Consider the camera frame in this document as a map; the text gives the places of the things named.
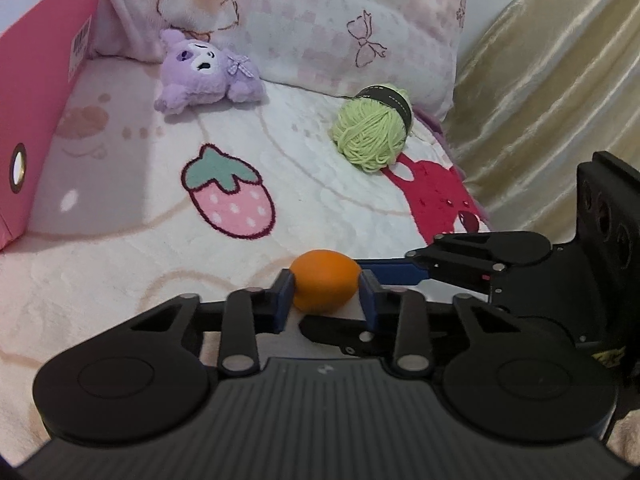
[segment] ball of yarn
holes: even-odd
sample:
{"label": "ball of yarn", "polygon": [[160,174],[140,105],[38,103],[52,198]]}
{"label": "ball of yarn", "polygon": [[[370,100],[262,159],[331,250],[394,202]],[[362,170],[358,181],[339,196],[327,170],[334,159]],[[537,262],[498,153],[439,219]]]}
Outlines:
{"label": "ball of yarn", "polygon": [[[411,107],[405,90],[390,84],[381,86],[398,92]],[[407,132],[397,111],[361,97],[345,102],[329,135],[351,164],[373,173],[396,162],[404,148]]]}

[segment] bed sheet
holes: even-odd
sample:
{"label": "bed sheet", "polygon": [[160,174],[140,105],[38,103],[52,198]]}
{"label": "bed sheet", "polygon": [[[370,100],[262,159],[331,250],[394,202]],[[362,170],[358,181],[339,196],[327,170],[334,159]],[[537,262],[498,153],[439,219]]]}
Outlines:
{"label": "bed sheet", "polygon": [[[31,399],[49,358],[177,294],[223,299],[266,286],[315,248],[402,256],[439,232],[486,231],[431,131],[399,163],[364,174],[327,130],[343,100],[267,84],[165,119],[158,67],[88,63],[44,168],[30,227],[0,253],[0,450],[13,464],[47,435]],[[339,315],[358,315],[351,301]],[[260,357],[327,357],[298,332],[260,337]],[[214,336],[203,360],[213,362]]]}

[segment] orange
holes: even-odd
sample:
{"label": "orange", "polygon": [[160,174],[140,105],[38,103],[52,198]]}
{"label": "orange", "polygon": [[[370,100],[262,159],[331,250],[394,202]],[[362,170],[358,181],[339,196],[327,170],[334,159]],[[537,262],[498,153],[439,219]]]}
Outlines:
{"label": "orange", "polygon": [[309,251],[289,269],[296,278],[293,304],[306,314],[332,314],[358,291],[360,266],[335,251]]}

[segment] pillow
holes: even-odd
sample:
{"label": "pillow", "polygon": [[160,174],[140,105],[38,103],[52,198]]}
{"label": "pillow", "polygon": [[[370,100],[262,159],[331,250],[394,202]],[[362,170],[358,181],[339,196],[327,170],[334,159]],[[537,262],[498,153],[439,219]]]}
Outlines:
{"label": "pillow", "polygon": [[163,28],[249,56],[263,77],[333,96],[381,82],[439,119],[466,0],[101,0],[94,54],[159,62]]}

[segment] strawberry pattern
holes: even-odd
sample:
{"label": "strawberry pattern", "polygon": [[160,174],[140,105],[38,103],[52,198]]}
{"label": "strawberry pattern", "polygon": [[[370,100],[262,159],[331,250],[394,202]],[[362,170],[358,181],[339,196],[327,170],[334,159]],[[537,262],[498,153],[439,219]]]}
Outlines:
{"label": "strawberry pattern", "polygon": [[182,185],[207,223],[227,236],[255,240],[275,225],[273,200],[258,171],[213,144],[187,163]]}

